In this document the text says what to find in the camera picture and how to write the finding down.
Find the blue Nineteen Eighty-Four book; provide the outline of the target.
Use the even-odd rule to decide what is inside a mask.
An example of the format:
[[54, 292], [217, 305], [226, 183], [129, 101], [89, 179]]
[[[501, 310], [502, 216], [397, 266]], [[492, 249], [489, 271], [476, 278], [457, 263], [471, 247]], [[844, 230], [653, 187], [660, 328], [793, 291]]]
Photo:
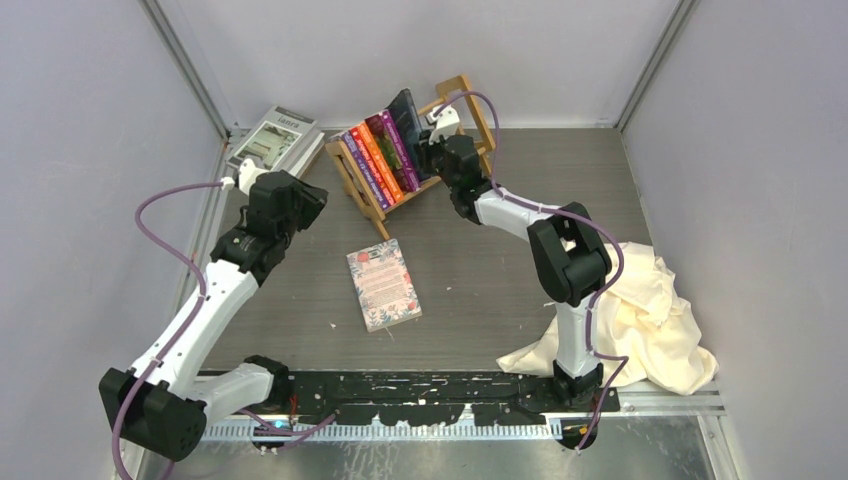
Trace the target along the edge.
[[407, 156], [419, 182], [425, 182], [430, 178], [430, 175], [425, 173], [421, 167], [416, 151], [422, 127], [410, 89], [400, 90], [389, 103], [387, 109], [406, 148]]

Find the purple 52-Storey Treehouse book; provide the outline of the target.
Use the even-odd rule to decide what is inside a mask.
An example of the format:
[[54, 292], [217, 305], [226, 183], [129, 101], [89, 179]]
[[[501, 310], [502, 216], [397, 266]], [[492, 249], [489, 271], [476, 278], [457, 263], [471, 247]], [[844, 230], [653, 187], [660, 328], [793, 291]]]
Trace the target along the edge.
[[392, 200], [391, 194], [386, 194], [383, 192], [381, 188], [380, 181], [376, 178], [375, 174], [372, 172], [372, 169], [369, 166], [368, 159], [364, 153], [362, 147], [359, 147], [353, 135], [349, 131], [342, 131], [337, 133], [331, 137], [332, 140], [342, 141], [353, 157], [354, 163], [363, 176], [367, 186], [369, 187], [372, 194], [375, 196], [379, 208], [381, 211], [387, 210]]

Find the magenta paperback book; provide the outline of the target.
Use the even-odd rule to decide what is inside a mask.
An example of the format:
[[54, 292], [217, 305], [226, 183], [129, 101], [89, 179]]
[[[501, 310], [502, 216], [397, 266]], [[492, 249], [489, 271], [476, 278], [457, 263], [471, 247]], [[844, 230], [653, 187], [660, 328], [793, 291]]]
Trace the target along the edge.
[[401, 191], [404, 194], [418, 191], [421, 182], [389, 111], [384, 109], [375, 113], [367, 117], [365, 123]]

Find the red Treehouse book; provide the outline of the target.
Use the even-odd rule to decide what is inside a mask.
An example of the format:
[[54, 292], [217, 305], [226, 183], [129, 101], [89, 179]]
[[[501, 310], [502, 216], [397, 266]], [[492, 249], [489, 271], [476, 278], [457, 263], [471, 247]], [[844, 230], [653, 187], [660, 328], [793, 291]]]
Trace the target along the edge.
[[375, 195], [379, 208], [382, 211], [386, 211], [394, 205], [394, 198], [359, 131], [356, 128], [349, 129], [345, 133], [345, 142], [357, 162], [358, 168], [362, 172], [368, 187]]

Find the orange 78-Storey Treehouse book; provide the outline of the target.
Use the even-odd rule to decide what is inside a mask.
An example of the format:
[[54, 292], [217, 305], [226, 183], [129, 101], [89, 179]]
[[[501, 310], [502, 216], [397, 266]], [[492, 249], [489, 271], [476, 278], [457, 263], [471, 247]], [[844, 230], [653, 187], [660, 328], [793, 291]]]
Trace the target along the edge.
[[356, 126], [356, 131], [359, 133], [362, 138], [367, 151], [369, 152], [377, 171], [379, 172], [381, 178], [383, 179], [383, 183], [387, 187], [389, 191], [390, 197], [390, 205], [394, 206], [399, 203], [403, 199], [403, 192], [394, 178], [388, 162], [386, 161], [382, 150], [379, 148], [376, 140], [374, 139], [370, 129], [368, 128], [365, 122], [361, 122]]

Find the floral Louisa May Alcott book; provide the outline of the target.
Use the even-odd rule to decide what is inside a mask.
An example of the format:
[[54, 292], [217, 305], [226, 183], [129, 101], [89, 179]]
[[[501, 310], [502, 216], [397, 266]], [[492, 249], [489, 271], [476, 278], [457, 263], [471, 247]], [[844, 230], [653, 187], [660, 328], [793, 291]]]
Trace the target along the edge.
[[349, 253], [346, 261], [369, 333], [422, 316], [397, 239]]

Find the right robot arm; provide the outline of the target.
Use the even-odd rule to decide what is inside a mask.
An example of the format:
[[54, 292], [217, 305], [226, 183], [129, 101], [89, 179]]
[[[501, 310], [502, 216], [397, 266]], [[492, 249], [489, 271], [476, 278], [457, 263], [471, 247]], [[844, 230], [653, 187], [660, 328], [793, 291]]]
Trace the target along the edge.
[[458, 215], [529, 244], [537, 278], [556, 307], [552, 388], [562, 407], [582, 409], [603, 380], [602, 363], [593, 351], [597, 329], [592, 300], [612, 269], [587, 210], [578, 202], [554, 207], [513, 196], [484, 174], [471, 137], [429, 136], [420, 134], [416, 154], [423, 169], [447, 185]]

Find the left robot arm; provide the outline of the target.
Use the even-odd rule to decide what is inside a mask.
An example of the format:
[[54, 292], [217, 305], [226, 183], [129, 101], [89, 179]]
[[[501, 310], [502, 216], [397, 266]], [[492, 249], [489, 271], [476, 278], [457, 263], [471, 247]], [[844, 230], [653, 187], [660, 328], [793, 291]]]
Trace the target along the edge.
[[179, 462], [197, 447], [208, 425], [247, 407], [277, 413], [290, 403], [288, 367], [261, 355], [211, 380], [197, 376], [235, 314], [282, 262], [294, 235], [318, 218], [328, 193], [285, 171], [241, 174], [217, 185], [238, 187], [248, 202], [204, 268], [135, 219], [145, 235], [190, 268], [197, 286], [142, 356], [125, 370], [108, 369], [99, 382], [115, 459], [126, 440]]

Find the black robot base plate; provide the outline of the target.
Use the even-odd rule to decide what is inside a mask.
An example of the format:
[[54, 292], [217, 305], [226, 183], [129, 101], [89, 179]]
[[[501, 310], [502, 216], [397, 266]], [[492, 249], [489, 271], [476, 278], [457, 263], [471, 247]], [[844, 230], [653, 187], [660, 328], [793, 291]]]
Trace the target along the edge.
[[281, 392], [248, 406], [256, 415], [292, 416], [315, 425], [453, 425], [470, 411], [477, 426], [540, 424], [550, 414], [590, 415], [620, 408], [613, 389], [572, 395], [558, 378], [500, 371], [294, 370]]

